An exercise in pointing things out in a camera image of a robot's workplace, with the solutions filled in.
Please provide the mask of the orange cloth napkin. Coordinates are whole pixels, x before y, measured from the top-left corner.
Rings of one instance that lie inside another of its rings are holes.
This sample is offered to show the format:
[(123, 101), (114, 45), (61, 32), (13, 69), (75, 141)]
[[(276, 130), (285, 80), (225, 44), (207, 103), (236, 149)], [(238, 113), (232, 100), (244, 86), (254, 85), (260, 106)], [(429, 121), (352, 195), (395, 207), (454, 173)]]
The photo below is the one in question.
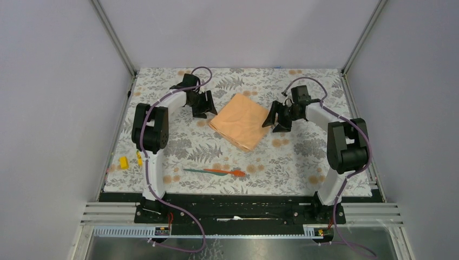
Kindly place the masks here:
[(272, 128), (263, 126), (267, 116), (268, 109), (237, 93), (209, 122), (209, 126), (232, 145), (251, 152)]

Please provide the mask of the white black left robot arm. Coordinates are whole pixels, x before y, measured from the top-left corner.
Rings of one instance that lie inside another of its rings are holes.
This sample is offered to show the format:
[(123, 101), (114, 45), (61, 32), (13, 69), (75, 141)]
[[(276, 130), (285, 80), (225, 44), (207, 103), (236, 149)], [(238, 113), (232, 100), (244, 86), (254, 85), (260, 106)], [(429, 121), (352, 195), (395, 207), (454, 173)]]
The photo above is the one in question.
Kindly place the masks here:
[(194, 118), (206, 119), (208, 113), (217, 115), (211, 91), (203, 90), (207, 83), (202, 83), (194, 74), (185, 73), (180, 83), (170, 87), (153, 104), (138, 103), (135, 108), (131, 139), (146, 167), (146, 185), (140, 205), (156, 223), (163, 222), (168, 215), (167, 206), (158, 199), (166, 194), (162, 161), (169, 140), (169, 118), (185, 106), (191, 108)]

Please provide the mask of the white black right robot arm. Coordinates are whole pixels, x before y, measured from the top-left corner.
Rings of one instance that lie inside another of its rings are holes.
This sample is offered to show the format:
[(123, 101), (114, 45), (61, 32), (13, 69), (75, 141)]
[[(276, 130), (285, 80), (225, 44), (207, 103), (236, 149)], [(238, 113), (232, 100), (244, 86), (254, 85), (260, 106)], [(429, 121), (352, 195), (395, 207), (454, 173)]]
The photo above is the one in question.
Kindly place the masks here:
[(315, 192), (310, 215), (317, 223), (335, 216), (348, 179), (365, 171), (371, 161), (366, 122), (348, 119), (327, 108), (320, 99), (313, 99), (306, 85), (291, 90), (291, 104), (273, 101), (263, 127), (273, 132), (290, 132), (293, 121), (313, 122), (327, 132), (326, 157), (329, 172), (321, 188)]

